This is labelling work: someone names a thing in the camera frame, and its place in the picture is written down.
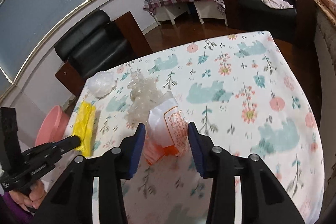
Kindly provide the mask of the left hand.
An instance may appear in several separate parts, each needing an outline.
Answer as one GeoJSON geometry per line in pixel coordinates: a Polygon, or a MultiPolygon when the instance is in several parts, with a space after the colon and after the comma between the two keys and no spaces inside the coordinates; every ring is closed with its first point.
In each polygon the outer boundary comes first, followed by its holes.
{"type": "Polygon", "coordinates": [[[30,186],[31,192],[28,196],[16,190],[9,192],[9,195],[15,203],[23,210],[29,212],[29,208],[38,209],[46,196],[45,185],[41,180],[37,180],[35,184],[30,186]]]}

